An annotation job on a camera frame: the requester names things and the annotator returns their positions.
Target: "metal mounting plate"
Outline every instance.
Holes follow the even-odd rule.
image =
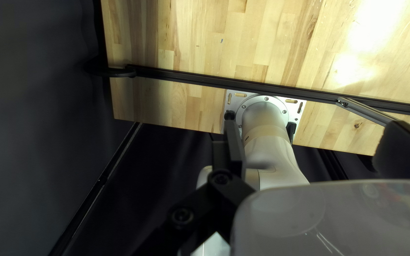
[[[227,111],[233,111],[236,114],[235,121],[236,124],[239,126],[240,136],[242,134],[242,128],[240,127],[242,124],[242,116],[243,112],[245,111],[246,107],[256,103],[256,102],[270,102],[275,104],[279,110],[282,112],[283,110],[286,111],[283,114],[283,121],[287,125],[288,122],[293,122],[298,124],[300,122],[300,118],[302,117],[303,110],[306,105],[306,100],[299,100],[294,98],[286,98],[281,96],[269,96],[269,95],[261,95],[252,92],[246,91],[235,91],[235,90],[226,90],[225,94],[225,102],[224,102],[224,114]],[[224,133],[224,127],[221,128],[221,133]]]

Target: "screw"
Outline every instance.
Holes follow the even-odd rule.
[[[225,174],[218,174],[214,177],[214,182],[221,185],[225,185],[229,183],[229,177],[227,177],[227,175]]]
[[[185,225],[192,221],[194,214],[186,208],[178,208],[172,213],[172,220],[175,224]]]

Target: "wooden table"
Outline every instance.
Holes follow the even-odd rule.
[[[102,0],[102,10],[112,67],[410,103],[410,0]],[[117,119],[220,132],[224,89],[147,78],[111,85]],[[383,129],[308,102],[294,144],[372,155]]]

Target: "dark floor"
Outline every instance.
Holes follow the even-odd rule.
[[[317,148],[293,148],[310,182],[331,180]],[[338,157],[351,178],[374,175],[357,155]],[[144,124],[67,255],[130,255],[162,223],[169,207],[194,191],[199,171],[207,165],[208,133]]]

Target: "black frame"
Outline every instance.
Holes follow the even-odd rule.
[[[375,108],[384,112],[391,112],[397,114],[410,115],[410,104],[403,102],[388,101],[382,99],[375,99],[369,97],[346,95],[327,91],[316,91],[309,89],[302,89],[290,86],[268,84],[262,82],[252,82],[246,80],[239,80],[233,78],[222,78],[209,75],[201,75],[196,73],[189,73],[183,71],[175,71],[156,67],[145,67],[128,64],[126,68],[112,69],[111,73],[106,74],[103,69],[108,67],[96,66],[94,71],[89,71],[92,74],[108,77],[142,77],[152,78],[172,82],[182,82],[188,84],[202,85],[208,87],[247,91],[258,94],[267,94],[272,96],[292,97],[301,100],[322,102],[328,104],[335,104],[339,98],[350,98],[356,100],[369,107]]]

